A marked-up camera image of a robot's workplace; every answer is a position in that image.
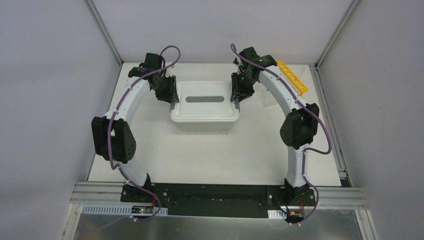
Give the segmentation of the clear plastic tube rack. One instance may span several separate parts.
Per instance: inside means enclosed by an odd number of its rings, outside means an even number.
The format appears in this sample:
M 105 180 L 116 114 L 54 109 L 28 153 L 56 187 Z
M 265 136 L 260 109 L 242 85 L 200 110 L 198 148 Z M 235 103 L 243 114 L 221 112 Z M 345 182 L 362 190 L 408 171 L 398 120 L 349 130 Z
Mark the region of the clear plastic tube rack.
M 276 99 L 266 88 L 259 87 L 256 90 L 256 93 L 258 95 L 259 101 L 261 102 L 261 105 L 264 108 L 269 108 L 278 105 Z

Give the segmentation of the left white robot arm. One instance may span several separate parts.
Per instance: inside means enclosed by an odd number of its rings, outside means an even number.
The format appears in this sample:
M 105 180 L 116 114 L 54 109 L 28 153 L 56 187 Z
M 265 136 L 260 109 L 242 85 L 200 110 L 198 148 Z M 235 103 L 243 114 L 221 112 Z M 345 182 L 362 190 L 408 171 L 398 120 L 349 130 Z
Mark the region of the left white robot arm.
M 113 170 L 119 170 L 126 183 L 134 187 L 134 197 L 143 203 L 152 198 L 153 189 L 149 174 L 136 160 L 137 143 L 131 122 L 151 91 L 158 101 L 172 106 L 180 101 L 176 77 L 167 74 L 167 69 L 161 54 L 147 53 L 144 62 L 129 71 L 117 103 L 104 116 L 95 116 L 91 121 L 95 153 L 108 161 Z

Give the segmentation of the yellow test tube rack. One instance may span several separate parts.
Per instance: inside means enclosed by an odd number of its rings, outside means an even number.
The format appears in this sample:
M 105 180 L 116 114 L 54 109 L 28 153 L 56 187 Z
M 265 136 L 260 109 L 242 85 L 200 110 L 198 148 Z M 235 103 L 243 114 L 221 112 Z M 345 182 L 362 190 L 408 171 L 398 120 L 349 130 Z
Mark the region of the yellow test tube rack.
M 277 61 L 277 66 L 280 71 L 289 80 L 289 83 L 293 89 L 302 97 L 304 93 L 308 92 L 306 85 L 300 80 L 300 78 L 290 69 L 290 67 L 282 60 Z

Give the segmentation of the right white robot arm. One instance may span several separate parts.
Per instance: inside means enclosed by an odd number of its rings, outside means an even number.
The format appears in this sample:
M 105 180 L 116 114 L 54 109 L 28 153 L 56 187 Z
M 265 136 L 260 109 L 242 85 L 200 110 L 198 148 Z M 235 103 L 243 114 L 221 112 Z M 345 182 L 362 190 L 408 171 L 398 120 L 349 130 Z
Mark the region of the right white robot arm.
M 305 180 L 306 149 L 318 132 L 320 109 L 315 103 L 303 99 L 307 87 L 283 62 L 271 55 L 259 56 L 253 47 L 237 52 L 233 63 L 237 72 L 231 74 L 231 102 L 240 103 L 254 93 L 254 85 L 261 83 L 281 107 L 285 119 L 279 130 L 288 150 L 288 169 L 284 179 L 284 200 L 296 205 L 310 189 Z

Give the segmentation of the white bin lid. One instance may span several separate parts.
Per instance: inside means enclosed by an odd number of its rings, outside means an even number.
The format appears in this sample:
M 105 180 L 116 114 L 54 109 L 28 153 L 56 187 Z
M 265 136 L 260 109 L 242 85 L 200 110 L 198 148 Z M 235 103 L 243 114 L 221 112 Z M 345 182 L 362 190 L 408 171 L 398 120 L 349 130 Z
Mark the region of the white bin lid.
M 179 102 L 170 112 L 175 123 L 233 123 L 239 118 L 230 82 L 182 81 L 176 90 Z

